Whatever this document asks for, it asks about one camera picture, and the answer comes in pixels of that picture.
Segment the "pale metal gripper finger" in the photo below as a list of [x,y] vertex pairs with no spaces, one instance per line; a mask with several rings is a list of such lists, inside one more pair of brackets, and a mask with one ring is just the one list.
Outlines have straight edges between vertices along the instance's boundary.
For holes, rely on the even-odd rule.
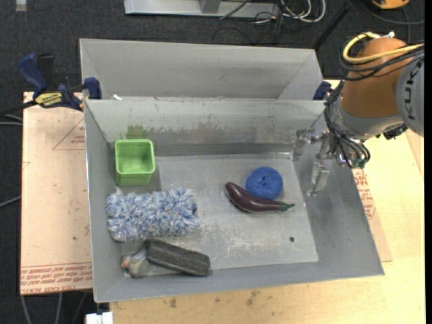
[[315,161],[312,167],[310,177],[310,186],[305,190],[307,196],[314,196],[324,191],[330,171],[326,168],[324,162]]
[[296,131],[296,140],[294,143],[294,156],[303,155],[304,148],[307,144],[315,142],[315,130],[313,128],[305,128]]

